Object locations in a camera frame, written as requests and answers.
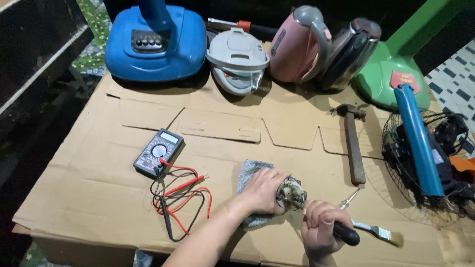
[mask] digital multimeter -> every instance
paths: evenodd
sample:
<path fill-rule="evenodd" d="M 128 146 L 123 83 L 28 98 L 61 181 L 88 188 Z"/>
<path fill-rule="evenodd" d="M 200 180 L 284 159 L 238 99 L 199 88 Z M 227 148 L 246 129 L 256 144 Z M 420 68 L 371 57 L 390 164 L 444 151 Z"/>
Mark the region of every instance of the digital multimeter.
<path fill-rule="evenodd" d="M 133 166 L 138 172 L 155 179 L 162 175 L 166 169 L 166 166 L 162 166 L 160 163 L 160 158 L 173 164 L 172 161 L 175 160 L 184 145 L 183 137 L 162 128 L 133 162 Z"/>

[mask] white rice cooker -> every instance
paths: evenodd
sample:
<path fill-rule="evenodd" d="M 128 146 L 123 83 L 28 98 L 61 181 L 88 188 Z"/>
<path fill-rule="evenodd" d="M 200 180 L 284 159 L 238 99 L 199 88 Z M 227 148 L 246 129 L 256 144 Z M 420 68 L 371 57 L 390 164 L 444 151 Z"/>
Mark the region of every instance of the white rice cooker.
<path fill-rule="evenodd" d="M 257 90 L 269 64 L 263 44 L 240 28 L 216 35 L 206 58 L 219 85 L 230 94 L 241 96 Z"/>

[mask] tiled wall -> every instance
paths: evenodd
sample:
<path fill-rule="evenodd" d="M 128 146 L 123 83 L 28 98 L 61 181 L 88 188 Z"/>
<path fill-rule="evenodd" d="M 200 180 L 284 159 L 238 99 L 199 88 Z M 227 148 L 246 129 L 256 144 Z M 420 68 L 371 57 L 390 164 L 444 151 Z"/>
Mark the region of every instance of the tiled wall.
<path fill-rule="evenodd" d="M 431 71 L 426 82 L 443 111 L 463 114 L 475 133 L 475 40 Z"/>

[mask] kettle handle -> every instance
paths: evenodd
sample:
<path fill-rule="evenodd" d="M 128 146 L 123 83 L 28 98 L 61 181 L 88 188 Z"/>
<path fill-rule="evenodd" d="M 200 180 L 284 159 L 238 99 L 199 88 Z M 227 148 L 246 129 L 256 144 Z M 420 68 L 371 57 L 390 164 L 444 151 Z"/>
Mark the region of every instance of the kettle handle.
<path fill-rule="evenodd" d="M 317 37 L 319 51 L 317 61 L 312 68 L 305 73 L 296 83 L 306 82 L 315 77 L 325 66 L 332 50 L 332 37 L 328 27 L 323 22 L 320 10 L 312 6 L 301 6 L 294 10 L 294 19 L 303 26 L 310 26 L 313 34 Z"/>

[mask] paint brush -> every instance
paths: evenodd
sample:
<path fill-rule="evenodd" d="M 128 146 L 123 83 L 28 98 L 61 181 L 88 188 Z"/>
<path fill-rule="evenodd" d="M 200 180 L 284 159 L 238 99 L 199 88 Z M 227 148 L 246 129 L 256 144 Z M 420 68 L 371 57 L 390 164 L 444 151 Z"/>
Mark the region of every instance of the paint brush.
<path fill-rule="evenodd" d="M 353 226 L 357 229 L 361 229 L 364 231 L 367 231 L 374 235 L 375 237 L 384 240 L 388 243 L 391 243 L 392 245 L 402 248 L 404 245 L 404 237 L 402 236 L 401 233 L 397 232 L 390 232 L 388 230 L 385 230 L 383 228 L 377 227 L 377 226 L 368 226 L 362 222 L 358 222 L 355 220 L 351 220 L 353 222 Z"/>

